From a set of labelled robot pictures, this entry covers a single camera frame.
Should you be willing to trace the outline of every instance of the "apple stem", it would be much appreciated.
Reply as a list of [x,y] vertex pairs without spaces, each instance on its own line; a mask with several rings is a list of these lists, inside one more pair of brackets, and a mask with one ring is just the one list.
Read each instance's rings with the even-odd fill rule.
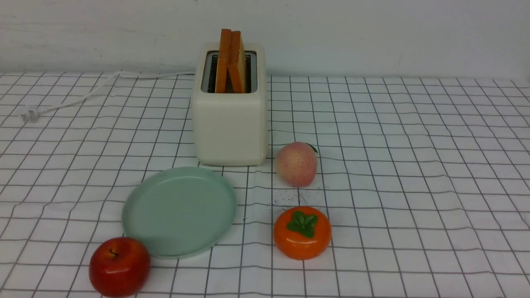
[[114,255],[115,258],[118,256],[118,254],[115,253],[114,251],[112,251],[112,249],[110,249],[109,251],[110,251],[110,253],[111,253],[112,255]]

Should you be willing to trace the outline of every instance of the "apple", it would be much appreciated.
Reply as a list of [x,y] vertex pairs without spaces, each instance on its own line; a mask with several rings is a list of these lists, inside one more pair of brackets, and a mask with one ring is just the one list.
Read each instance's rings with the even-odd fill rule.
[[151,258],[145,246],[130,237],[112,238],[92,254],[89,279],[101,295],[118,298],[138,293],[147,282]]

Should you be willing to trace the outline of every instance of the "white cable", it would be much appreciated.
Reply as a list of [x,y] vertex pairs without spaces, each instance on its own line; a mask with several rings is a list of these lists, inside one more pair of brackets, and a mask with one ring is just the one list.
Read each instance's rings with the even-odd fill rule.
[[195,74],[195,73],[194,72],[175,72],[175,73],[157,74],[157,75],[143,75],[143,74],[140,74],[140,73],[118,71],[118,72],[113,73],[109,77],[107,77],[107,79],[105,81],[103,81],[101,84],[99,84],[94,90],[89,92],[87,95],[82,96],[81,98],[79,98],[79,99],[77,99],[77,100],[75,100],[73,102],[63,103],[63,104],[59,104],[57,106],[51,106],[51,107],[48,107],[48,106],[38,106],[38,107],[36,107],[36,106],[25,106],[25,107],[23,107],[20,110],[19,114],[22,117],[22,120],[24,120],[24,121],[29,121],[29,120],[37,121],[39,115],[42,114],[42,113],[46,113],[48,111],[57,110],[57,109],[60,109],[60,108],[72,106],[72,105],[75,105],[75,104],[83,102],[84,100],[86,100],[89,97],[93,96],[97,91],[99,91],[99,89],[101,89],[101,87],[105,86],[105,84],[107,84],[111,79],[113,79],[115,77],[116,78],[120,77],[120,75],[128,75],[128,76],[133,76],[133,77],[138,77],[138,78],[161,78],[161,77],[170,77],[170,76],[177,76],[177,75],[192,75],[192,74]]

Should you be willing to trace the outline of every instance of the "toast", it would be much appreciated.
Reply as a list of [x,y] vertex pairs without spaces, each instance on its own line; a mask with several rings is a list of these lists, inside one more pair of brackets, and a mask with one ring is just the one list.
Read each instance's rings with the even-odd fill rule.
[[230,29],[221,29],[221,39],[219,42],[219,57],[217,59],[217,69],[215,76],[215,93],[226,92],[226,81],[228,77],[228,62],[230,58]]
[[246,61],[243,39],[240,31],[232,31],[230,37],[230,58],[228,74],[234,93],[246,92]]

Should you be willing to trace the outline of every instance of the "persimmon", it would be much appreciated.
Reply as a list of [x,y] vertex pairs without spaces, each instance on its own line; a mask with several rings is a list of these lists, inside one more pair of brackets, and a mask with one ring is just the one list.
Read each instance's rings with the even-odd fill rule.
[[319,210],[297,206],[278,217],[273,237],[276,247],[287,257],[307,260],[326,250],[331,241],[331,224]]

